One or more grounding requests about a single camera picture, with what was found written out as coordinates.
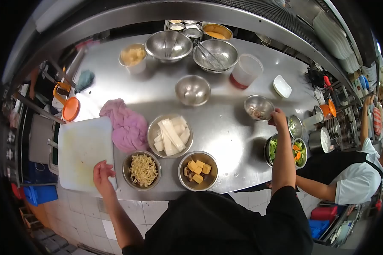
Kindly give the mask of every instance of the pink towel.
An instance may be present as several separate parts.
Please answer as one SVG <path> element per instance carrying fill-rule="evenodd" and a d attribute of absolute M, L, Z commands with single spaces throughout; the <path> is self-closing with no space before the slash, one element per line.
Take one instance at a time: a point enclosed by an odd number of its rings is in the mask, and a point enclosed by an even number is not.
<path fill-rule="evenodd" d="M 148 148 L 145 118 L 127 108 L 121 98 L 107 101 L 99 116 L 108 116 L 111 119 L 112 141 L 119 150 L 129 153 Z"/>

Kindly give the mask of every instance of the white cutting board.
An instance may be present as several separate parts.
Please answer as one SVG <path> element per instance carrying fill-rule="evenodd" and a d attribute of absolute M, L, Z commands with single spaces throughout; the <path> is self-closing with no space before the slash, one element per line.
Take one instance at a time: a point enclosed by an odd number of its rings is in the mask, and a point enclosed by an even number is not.
<path fill-rule="evenodd" d="M 63 188 L 97 193 L 93 167 L 103 160 L 113 164 L 112 123 L 109 117 L 61 125 L 58 133 L 58 171 Z M 116 178 L 109 177 L 109 181 L 116 190 Z"/>

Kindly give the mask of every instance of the person's right hand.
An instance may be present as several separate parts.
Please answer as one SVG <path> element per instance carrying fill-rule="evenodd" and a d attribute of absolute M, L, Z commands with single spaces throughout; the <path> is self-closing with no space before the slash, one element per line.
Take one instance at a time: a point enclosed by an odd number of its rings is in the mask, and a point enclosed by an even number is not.
<path fill-rule="evenodd" d="M 30 96 L 30 98 L 31 98 L 32 100 L 36 97 L 36 92 L 34 91 L 34 89 L 30 89 L 29 96 Z"/>
<path fill-rule="evenodd" d="M 93 168 L 93 182 L 103 198 L 116 196 L 116 192 L 108 180 L 109 176 L 115 176 L 115 172 L 112 171 L 112 168 L 113 165 L 107 164 L 106 160 L 99 162 Z"/>
<path fill-rule="evenodd" d="M 275 126 L 278 133 L 282 132 L 284 128 L 288 129 L 287 117 L 281 109 L 275 108 L 275 111 L 271 112 L 271 117 L 272 119 L 268 121 L 268 125 Z"/>

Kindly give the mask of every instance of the orange lid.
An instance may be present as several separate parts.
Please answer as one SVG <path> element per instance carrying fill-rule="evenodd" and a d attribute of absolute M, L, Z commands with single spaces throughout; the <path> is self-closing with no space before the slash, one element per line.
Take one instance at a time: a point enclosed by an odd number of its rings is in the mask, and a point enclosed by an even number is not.
<path fill-rule="evenodd" d="M 69 98 L 62 108 L 62 117 L 66 121 L 73 121 L 80 111 L 80 101 L 76 97 Z"/>
<path fill-rule="evenodd" d="M 333 117 L 336 117 L 336 109 L 335 109 L 335 105 L 333 104 L 332 100 L 328 99 L 327 104 L 329 105 L 329 110 L 332 113 Z"/>

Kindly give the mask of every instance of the stainless steel counter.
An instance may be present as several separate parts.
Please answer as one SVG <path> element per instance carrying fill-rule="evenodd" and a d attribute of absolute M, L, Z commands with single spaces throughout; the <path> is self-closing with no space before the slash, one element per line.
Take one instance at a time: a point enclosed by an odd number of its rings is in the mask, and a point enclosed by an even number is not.
<path fill-rule="evenodd" d="M 223 74 L 207 73 L 194 63 L 191 56 L 174 64 L 161 64 L 148 56 L 145 72 L 130 75 L 119 64 L 119 53 L 128 44 L 144 43 L 148 36 L 122 38 L 88 50 L 74 81 L 77 82 L 81 71 L 86 69 L 94 72 L 95 79 L 90 88 L 76 95 L 81 102 L 81 110 L 75 121 L 98 117 L 103 104 L 116 98 L 122 98 L 129 108 L 144 115 L 148 122 L 159 115 L 178 113 L 193 129 L 194 142 L 189 151 L 206 151 L 218 163 L 220 176 L 211 190 L 226 193 L 271 180 L 271 167 L 265 162 L 263 146 L 276 133 L 276 128 L 266 122 L 252 120 L 245 113 L 243 102 L 247 96 L 259 94 L 269 98 L 286 115 L 295 114 L 303 120 L 318 104 L 304 76 L 307 64 L 271 48 L 232 39 L 230 42 L 239 54 L 255 55 L 264 66 L 264 73 L 246 90 L 237 89 L 230 83 L 231 70 Z M 176 99 L 174 86 L 188 74 L 200 75 L 209 81 L 212 92 L 205 105 L 187 107 Z M 289 99 L 282 99 L 274 90 L 272 82 L 277 75 L 291 86 Z M 177 176 L 181 158 L 159 158 L 162 177 L 158 185 L 150 191 L 139 192 L 123 179 L 121 168 L 125 156 L 114 146 L 118 199 L 172 200 L 186 191 Z"/>

